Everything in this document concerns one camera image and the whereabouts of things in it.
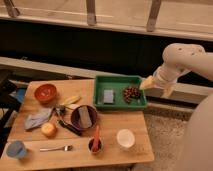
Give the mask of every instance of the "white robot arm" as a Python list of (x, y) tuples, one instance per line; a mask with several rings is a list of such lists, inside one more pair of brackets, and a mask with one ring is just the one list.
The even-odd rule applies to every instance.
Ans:
[(205, 52), (200, 45), (174, 43), (163, 52), (164, 63), (153, 76), (145, 79), (140, 89), (152, 87), (170, 88), (177, 79), (193, 71), (213, 81), (213, 53)]
[[(213, 81), (213, 53), (199, 45), (171, 44), (163, 52), (164, 63), (153, 76), (145, 79), (140, 88), (167, 89), (177, 79), (193, 71)], [(213, 170), (213, 94), (204, 99), (192, 114), (183, 139), (183, 148), (175, 171)]]

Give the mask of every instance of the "green tray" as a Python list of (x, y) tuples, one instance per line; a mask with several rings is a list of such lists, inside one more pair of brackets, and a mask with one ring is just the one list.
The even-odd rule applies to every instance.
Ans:
[[(144, 91), (141, 90), (140, 99), (132, 99), (128, 104), (123, 99), (123, 90), (129, 85), (138, 86), (141, 83), (139, 76), (96, 76), (93, 104), (99, 110), (141, 110), (147, 106)], [(104, 90), (114, 91), (114, 103), (103, 103)]]

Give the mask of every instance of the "food item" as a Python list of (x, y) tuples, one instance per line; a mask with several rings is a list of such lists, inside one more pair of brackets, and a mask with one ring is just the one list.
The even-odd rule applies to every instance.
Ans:
[(114, 91), (104, 90), (104, 103), (113, 104), (114, 103)]
[(79, 96), (79, 95), (71, 96), (71, 97), (67, 98), (63, 103), (61, 103), (61, 105), (67, 106), (67, 105), (76, 103), (80, 99), (81, 99), (81, 96)]
[(97, 152), (99, 150), (99, 137), (100, 137), (100, 128), (99, 125), (96, 126), (95, 134), (94, 134), (94, 141), (92, 144), (92, 152)]
[(81, 125), (83, 128), (89, 128), (92, 126), (92, 121), (90, 119), (90, 115), (86, 106), (82, 106), (78, 108), (78, 112), (80, 115)]
[(154, 87), (154, 78), (153, 76), (149, 76), (147, 77), (145, 80), (142, 81), (141, 85), (140, 85), (140, 90), (145, 90), (148, 88), (153, 88)]
[(57, 128), (55, 124), (47, 122), (42, 125), (41, 132), (47, 137), (53, 137), (57, 132)]
[(126, 103), (131, 103), (132, 98), (139, 99), (141, 92), (136, 86), (128, 86), (123, 90), (123, 97)]

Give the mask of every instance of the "handle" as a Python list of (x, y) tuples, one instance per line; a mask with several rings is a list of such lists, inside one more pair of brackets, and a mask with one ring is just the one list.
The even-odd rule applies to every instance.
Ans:
[(72, 126), (72, 125), (70, 125), (70, 124), (67, 124), (67, 123), (64, 123), (62, 120), (59, 120), (58, 122), (59, 122), (59, 124), (60, 124), (62, 127), (67, 128), (67, 129), (70, 130), (71, 132), (73, 132), (73, 133), (75, 133), (75, 134), (77, 134), (77, 135), (79, 135), (79, 136), (82, 135), (82, 133), (81, 133), (79, 130), (77, 130), (74, 126)]
[(40, 152), (46, 152), (46, 151), (56, 151), (56, 150), (62, 150), (63, 147), (59, 147), (59, 148), (40, 148), (39, 151)]

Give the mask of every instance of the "wooden table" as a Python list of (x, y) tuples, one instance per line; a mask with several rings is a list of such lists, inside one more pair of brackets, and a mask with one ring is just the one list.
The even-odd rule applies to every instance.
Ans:
[[(88, 141), (93, 136), (94, 127), (85, 131), (81, 137), (62, 128), (60, 125), (57, 125), (58, 132), (53, 139), (48, 139), (42, 135), (40, 128), (26, 132), (24, 130), (26, 117), (43, 107), (34, 98), (34, 91), (39, 85), (44, 83), (52, 83), (58, 90), (56, 101), (48, 106), (61, 103), (73, 95), (81, 96), (78, 104), (93, 106), (94, 80), (31, 82), (2, 154), (0, 170), (40, 170), (104, 166), (154, 160), (142, 111), (98, 111), (97, 123), (100, 125), (100, 134), (104, 148), (97, 155), (92, 155), (88, 150)], [(65, 115), (67, 122), (70, 122), (71, 112), (67, 111)], [(56, 116), (53, 115), (51, 122), (57, 124), (56, 119)], [(136, 144), (131, 151), (125, 151), (117, 144), (116, 134), (123, 128), (130, 129), (135, 134)], [(28, 149), (27, 156), (21, 160), (9, 158), (6, 155), (8, 145), (14, 140), (22, 140)], [(60, 147), (69, 144), (74, 146), (74, 149), (70, 152), (39, 152), (39, 149), (42, 147)]]

